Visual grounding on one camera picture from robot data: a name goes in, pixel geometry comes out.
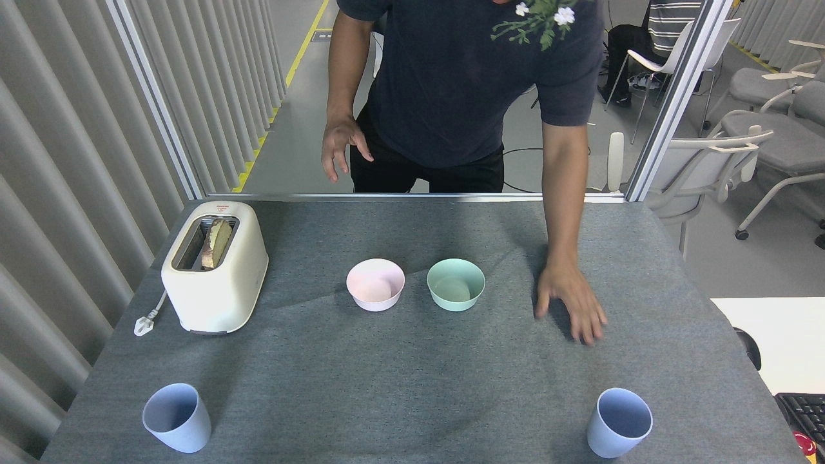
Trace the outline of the person's left hand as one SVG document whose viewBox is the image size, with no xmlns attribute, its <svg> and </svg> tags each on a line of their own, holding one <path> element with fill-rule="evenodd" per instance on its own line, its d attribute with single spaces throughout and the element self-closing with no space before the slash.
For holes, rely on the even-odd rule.
<svg viewBox="0 0 825 464">
<path fill-rule="evenodd" d="M 561 300 L 572 338 L 588 346 L 604 335 L 607 315 L 575 260 L 549 258 L 537 280 L 534 318 L 548 315 L 551 300 Z"/>
</svg>

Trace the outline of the person's right hand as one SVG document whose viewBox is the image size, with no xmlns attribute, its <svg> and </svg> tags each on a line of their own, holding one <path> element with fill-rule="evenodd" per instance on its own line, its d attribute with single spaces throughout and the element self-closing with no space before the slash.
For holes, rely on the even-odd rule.
<svg viewBox="0 0 825 464">
<path fill-rule="evenodd" d="M 328 180 L 337 183 L 338 171 L 349 173 L 345 151 L 348 145 L 354 145 L 367 162 L 373 162 L 374 157 L 367 146 L 363 131 L 356 123 L 353 114 L 333 115 L 328 118 L 324 137 L 322 137 L 321 164 Z"/>
</svg>

